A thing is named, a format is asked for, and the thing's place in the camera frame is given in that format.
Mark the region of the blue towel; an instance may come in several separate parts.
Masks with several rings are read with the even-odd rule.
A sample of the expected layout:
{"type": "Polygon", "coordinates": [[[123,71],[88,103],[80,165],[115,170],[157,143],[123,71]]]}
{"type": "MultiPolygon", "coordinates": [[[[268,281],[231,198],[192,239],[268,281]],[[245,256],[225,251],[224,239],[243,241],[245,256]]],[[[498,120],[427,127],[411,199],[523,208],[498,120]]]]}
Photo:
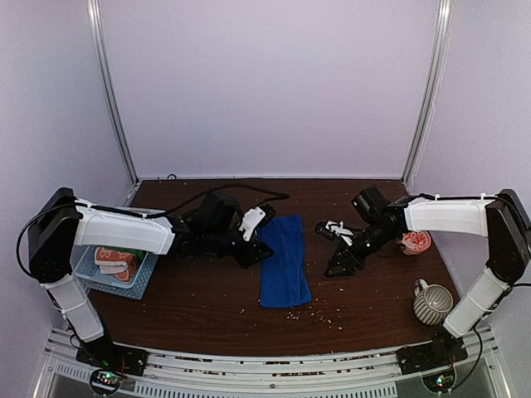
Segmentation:
{"type": "Polygon", "coordinates": [[[274,252],[261,262],[261,307],[293,308],[311,302],[304,275],[305,239],[299,215],[273,219],[259,237],[274,252]]]}

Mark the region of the orange bunny pattern towel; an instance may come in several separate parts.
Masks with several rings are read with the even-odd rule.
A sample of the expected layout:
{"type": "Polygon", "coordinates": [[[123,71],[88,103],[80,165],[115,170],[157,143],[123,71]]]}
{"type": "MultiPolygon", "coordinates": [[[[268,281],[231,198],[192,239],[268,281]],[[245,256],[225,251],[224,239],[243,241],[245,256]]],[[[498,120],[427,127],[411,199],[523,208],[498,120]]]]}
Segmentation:
{"type": "Polygon", "coordinates": [[[113,276],[124,283],[134,278],[138,268],[138,257],[135,255],[101,246],[95,250],[94,262],[103,275],[113,276]]]}

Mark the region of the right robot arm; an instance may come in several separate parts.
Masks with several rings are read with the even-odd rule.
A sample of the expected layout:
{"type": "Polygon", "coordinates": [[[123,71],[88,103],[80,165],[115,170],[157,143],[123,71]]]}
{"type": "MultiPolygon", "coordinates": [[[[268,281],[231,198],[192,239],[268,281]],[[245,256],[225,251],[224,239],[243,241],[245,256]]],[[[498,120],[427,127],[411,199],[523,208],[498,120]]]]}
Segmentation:
{"type": "Polygon", "coordinates": [[[365,226],[320,221],[314,230],[338,243],[324,276],[343,278],[364,269],[368,257],[408,233],[453,235],[465,242],[482,240],[485,264],[458,303],[434,328],[425,357],[433,366],[453,357],[460,340],[494,312],[516,287],[530,264],[530,219],[516,191],[445,197],[417,193],[388,200],[377,187],[352,201],[365,226]]]}

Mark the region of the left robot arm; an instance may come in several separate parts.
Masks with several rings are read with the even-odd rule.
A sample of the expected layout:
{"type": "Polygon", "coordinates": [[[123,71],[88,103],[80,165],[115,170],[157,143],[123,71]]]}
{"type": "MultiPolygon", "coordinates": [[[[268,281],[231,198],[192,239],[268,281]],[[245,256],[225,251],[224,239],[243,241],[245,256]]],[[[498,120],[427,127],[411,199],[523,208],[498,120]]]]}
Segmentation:
{"type": "Polygon", "coordinates": [[[27,242],[22,271],[36,280],[58,304],[80,345],[102,368],[119,361],[119,349],[100,315],[80,286],[71,265],[77,246],[89,246],[110,256],[143,252],[197,258],[208,254],[232,257],[242,268],[270,258],[274,251],[258,236],[275,217],[275,209],[260,203],[242,211],[239,203],[214,189],[199,195],[198,209],[180,216],[168,211],[134,211],[96,205],[62,187],[19,232],[27,242]]]}

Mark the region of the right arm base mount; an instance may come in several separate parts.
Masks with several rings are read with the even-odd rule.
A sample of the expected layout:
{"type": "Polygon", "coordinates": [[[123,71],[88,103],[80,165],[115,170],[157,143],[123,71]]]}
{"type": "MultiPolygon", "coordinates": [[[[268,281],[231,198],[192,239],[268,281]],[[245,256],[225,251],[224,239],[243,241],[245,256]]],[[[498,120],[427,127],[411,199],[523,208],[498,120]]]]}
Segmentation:
{"type": "Polygon", "coordinates": [[[396,351],[401,373],[420,373],[422,383],[429,392],[442,395],[450,393],[457,385],[457,362],[468,358],[464,347],[458,347],[450,354],[437,352],[433,342],[416,346],[404,346],[396,351]]]}

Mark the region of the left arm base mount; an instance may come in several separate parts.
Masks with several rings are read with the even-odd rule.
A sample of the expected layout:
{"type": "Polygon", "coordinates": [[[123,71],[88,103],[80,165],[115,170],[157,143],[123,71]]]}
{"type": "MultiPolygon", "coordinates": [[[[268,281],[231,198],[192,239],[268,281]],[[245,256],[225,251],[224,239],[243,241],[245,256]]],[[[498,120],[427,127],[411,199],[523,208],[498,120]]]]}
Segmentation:
{"type": "Polygon", "coordinates": [[[88,384],[98,396],[111,396],[134,383],[134,376],[142,376],[149,353],[143,349],[115,345],[109,359],[92,355],[82,346],[77,348],[76,360],[94,367],[88,384]]]}

